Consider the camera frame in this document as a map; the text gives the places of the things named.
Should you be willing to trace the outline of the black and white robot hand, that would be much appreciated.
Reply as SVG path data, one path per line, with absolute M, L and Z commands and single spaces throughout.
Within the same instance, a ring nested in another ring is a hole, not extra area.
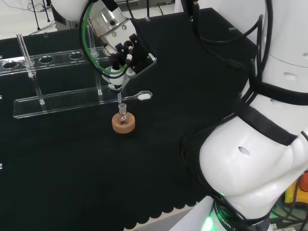
M 130 19 L 113 26 L 100 22 L 95 31 L 109 59 L 107 70 L 112 73 L 104 79 L 111 92 L 121 92 L 130 79 L 156 63 L 156 57 L 143 45 Z

